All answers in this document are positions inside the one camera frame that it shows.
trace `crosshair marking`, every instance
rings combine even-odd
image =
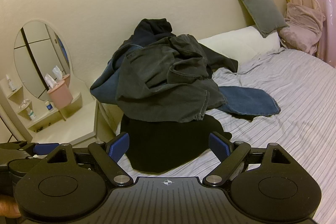
[[[174,182],[172,182],[171,180],[167,179],[163,183],[166,184],[166,185],[170,185],[170,184],[172,184]]]

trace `white pillow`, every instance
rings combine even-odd
[[[198,42],[215,52],[237,60],[239,65],[251,60],[257,54],[280,48],[277,31],[263,38],[255,26],[220,33]]]

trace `metal screw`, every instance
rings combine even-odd
[[[119,184],[125,184],[127,182],[130,181],[130,178],[128,176],[125,176],[125,175],[118,175],[116,177],[114,177],[113,179],[116,183],[119,183]]]
[[[222,181],[222,178],[217,175],[211,175],[211,176],[207,176],[205,180],[211,184],[216,184],[216,183],[220,183]]]

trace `blue gripper pad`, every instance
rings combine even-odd
[[[108,155],[114,162],[118,162],[121,157],[125,154],[125,152],[129,148],[129,135],[128,133],[124,134],[118,140],[116,140],[108,151]]]
[[[209,135],[209,147],[221,162],[230,155],[230,147],[213,133]]]
[[[40,155],[48,155],[52,150],[59,146],[59,143],[37,143],[34,148],[33,152],[40,156]]]

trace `wrinkled fabric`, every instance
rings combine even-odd
[[[299,4],[288,3],[286,21],[289,28],[279,31],[286,48],[301,50],[308,54],[314,54],[317,43],[321,38],[323,21],[322,12]]]
[[[220,92],[227,103],[217,109],[239,116],[271,116],[279,114],[281,109],[277,102],[265,91],[241,86],[220,86]]]
[[[207,109],[226,103],[206,67],[192,35],[165,37],[124,58],[117,104],[129,118],[145,122],[202,120]]]
[[[143,48],[164,37],[174,37],[170,23],[165,19],[143,19],[134,34],[124,41],[113,54],[102,75],[90,87],[91,94],[105,104],[117,104],[116,93],[119,68],[127,53]]]
[[[184,123],[143,122],[123,115],[120,131],[130,138],[126,155],[132,168],[147,173],[161,173],[196,158],[209,148],[213,131],[228,140],[232,137],[209,115]]]
[[[126,54],[146,47],[164,37],[175,37],[170,23],[165,19],[143,19],[134,30],[134,34],[124,41],[113,54],[112,59],[102,75],[90,87],[91,94],[101,103],[117,104],[116,92],[119,81],[119,68]],[[232,72],[237,72],[238,62],[227,58],[213,50],[201,45],[205,51],[208,65],[208,78],[211,79],[212,70],[226,67]]]

